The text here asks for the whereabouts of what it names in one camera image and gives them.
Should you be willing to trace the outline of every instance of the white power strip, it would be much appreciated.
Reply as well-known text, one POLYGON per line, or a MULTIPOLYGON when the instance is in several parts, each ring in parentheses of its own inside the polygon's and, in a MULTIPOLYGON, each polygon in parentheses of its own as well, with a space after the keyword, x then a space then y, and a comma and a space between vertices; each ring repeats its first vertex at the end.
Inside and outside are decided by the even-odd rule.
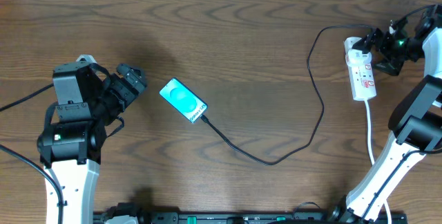
POLYGON ((360 37, 349 37, 344 41, 345 62, 348 65, 353 100, 364 101, 376 96, 376 87, 372 65, 372 54, 363 54, 361 50, 352 49, 360 37))

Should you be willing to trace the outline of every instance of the power plug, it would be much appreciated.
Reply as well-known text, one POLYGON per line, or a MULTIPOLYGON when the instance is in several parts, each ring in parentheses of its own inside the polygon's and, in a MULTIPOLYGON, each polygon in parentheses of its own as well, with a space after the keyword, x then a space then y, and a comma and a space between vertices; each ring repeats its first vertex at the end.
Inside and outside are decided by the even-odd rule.
POLYGON ((363 101, 376 96, 376 87, 372 65, 372 54, 363 54, 361 50, 352 49, 360 37, 349 37, 344 41, 345 62, 348 66, 353 100, 363 101))

